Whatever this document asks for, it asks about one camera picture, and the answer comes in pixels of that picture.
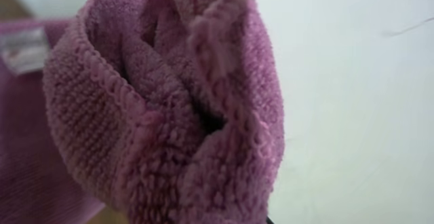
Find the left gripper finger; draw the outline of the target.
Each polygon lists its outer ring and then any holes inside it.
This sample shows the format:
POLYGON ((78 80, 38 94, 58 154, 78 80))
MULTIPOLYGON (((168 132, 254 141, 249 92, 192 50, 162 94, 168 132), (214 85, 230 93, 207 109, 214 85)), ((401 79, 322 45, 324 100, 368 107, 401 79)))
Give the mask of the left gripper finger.
POLYGON ((274 224, 270 218, 267 217, 267 224, 274 224))

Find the purple microfiber cloth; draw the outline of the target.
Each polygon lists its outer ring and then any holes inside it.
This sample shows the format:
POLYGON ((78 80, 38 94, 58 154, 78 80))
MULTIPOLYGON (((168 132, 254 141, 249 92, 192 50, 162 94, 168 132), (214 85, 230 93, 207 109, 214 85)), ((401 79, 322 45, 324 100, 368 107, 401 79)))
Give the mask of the purple microfiber cloth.
POLYGON ((87 0, 43 90, 68 171, 130 223, 266 221, 284 112, 255 0, 87 0))

